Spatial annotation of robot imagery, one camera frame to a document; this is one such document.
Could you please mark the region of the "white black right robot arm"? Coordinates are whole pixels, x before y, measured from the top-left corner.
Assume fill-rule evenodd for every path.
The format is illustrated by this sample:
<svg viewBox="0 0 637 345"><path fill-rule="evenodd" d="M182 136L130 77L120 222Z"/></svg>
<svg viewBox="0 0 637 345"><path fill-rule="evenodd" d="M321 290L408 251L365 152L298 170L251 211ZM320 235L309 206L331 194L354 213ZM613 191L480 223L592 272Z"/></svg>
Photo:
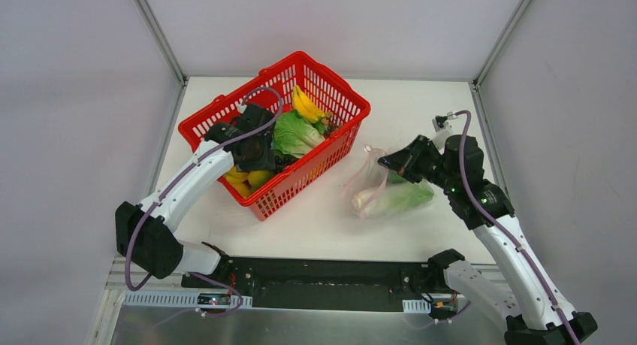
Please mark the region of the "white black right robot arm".
<svg viewBox="0 0 637 345"><path fill-rule="evenodd" d="M485 178L484 153L473 136L452 135L438 150L419 135L377 162L410 183L439 187L509 287L503 290L458 251L446 250L428 260L433 267L426 280L432 290L464 295L500 329L507 344L581 344L598 329L593 315L576 310L542 267L504 191Z"/></svg>

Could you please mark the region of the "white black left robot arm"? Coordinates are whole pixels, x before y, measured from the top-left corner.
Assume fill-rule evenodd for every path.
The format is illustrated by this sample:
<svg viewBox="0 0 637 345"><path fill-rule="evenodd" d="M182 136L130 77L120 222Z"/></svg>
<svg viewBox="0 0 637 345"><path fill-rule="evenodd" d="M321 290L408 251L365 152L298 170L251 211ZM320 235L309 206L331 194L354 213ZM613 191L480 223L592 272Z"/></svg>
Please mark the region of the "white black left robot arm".
<svg viewBox="0 0 637 345"><path fill-rule="evenodd" d="M242 159L260 160L273 144L274 113L249 103L230 122L219 122L203 136L179 172L137 204L116 209L116 249L151 276L200 273L211 288L228 282L229 268L210 245L178 241L174 232L208 188Z"/></svg>

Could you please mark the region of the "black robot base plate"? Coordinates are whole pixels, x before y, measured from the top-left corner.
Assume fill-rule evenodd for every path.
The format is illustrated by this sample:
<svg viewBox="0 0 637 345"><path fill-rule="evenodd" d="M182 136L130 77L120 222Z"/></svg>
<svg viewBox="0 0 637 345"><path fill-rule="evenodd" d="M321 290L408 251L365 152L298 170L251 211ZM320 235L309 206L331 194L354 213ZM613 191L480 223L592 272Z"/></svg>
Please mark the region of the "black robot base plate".
<svg viewBox="0 0 637 345"><path fill-rule="evenodd" d="M427 262L222 258L210 279L252 299L253 307L399 312L404 301L425 304L453 291Z"/></svg>

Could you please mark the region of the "green napa cabbage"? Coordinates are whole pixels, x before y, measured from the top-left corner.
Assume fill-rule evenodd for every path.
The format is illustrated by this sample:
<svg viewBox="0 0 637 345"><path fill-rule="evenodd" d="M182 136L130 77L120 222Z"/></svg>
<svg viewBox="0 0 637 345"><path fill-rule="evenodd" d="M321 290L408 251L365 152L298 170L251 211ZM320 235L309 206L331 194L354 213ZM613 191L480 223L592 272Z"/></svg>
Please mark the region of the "green napa cabbage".
<svg viewBox="0 0 637 345"><path fill-rule="evenodd" d="M360 218L393 216L421 207L434 197L427 183L390 184L383 190L368 188L352 196L351 205Z"/></svg>

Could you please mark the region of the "green bell pepper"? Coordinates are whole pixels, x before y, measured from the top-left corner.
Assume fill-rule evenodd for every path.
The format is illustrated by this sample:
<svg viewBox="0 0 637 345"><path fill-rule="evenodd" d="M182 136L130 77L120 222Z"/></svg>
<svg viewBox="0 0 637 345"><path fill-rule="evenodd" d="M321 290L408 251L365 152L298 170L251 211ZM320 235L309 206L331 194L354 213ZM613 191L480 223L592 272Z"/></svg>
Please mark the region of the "green bell pepper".
<svg viewBox="0 0 637 345"><path fill-rule="evenodd" d="M396 171L388 171L387 182L390 184L406 183L407 180L401 177Z"/></svg>

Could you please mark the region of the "red plastic shopping basket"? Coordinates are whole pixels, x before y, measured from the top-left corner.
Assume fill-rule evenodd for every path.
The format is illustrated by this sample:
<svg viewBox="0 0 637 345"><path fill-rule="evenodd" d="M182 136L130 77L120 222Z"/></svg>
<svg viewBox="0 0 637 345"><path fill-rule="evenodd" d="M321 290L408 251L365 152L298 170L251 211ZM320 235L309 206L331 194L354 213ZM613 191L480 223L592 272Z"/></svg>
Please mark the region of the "red plastic shopping basket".
<svg viewBox="0 0 637 345"><path fill-rule="evenodd" d="M336 126L325 141L247 198L225 178L219 178L219 183L238 204L249 208L263 221L350 152L371 105L329 67L303 51L296 51L262 68L249 82L227 95L217 96L186 117L178 125L179 133L192 150L196 150L210 127L237 117L238 106L245 95L260 86L275 89L283 97L285 111L291 110L292 90L299 86L321 110L332 114L331 122Z"/></svg>

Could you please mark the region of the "clear zip top bag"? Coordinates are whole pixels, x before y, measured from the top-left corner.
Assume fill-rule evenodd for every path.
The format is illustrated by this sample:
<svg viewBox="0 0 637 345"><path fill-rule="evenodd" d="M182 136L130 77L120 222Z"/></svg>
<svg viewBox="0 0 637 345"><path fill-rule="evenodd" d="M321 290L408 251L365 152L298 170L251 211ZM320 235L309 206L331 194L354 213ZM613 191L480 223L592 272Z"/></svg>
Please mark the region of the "clear zip top bag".
<svg viewBox="0 0 637 345"><path fill-rule="evenodd" d="M363 165L344 185L341 199L361 219L399 215L424 207L435 193L427 182L410 183L378 163L388 153L366 145Z"/></svg>

